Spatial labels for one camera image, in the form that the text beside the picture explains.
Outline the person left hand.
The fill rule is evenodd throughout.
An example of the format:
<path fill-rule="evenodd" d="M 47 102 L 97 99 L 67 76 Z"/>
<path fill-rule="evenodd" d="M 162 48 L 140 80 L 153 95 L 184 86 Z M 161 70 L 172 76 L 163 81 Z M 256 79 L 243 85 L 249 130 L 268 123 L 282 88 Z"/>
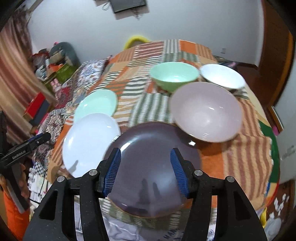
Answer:
<path fill-rule="evenodd" d="M 21 195 L 24 198 L 29 198 L 30 191 L 28 189 L 28 184 L 27 184 L 27 180 L 26 180 L 26 174 L 25 174 L 26 167 L 21 163 L 18 164 L 18 167 L 20 168 L 20 171 L 21 171 L 21 176 L 18 181 L 18 186 L 20 188 Z"/>

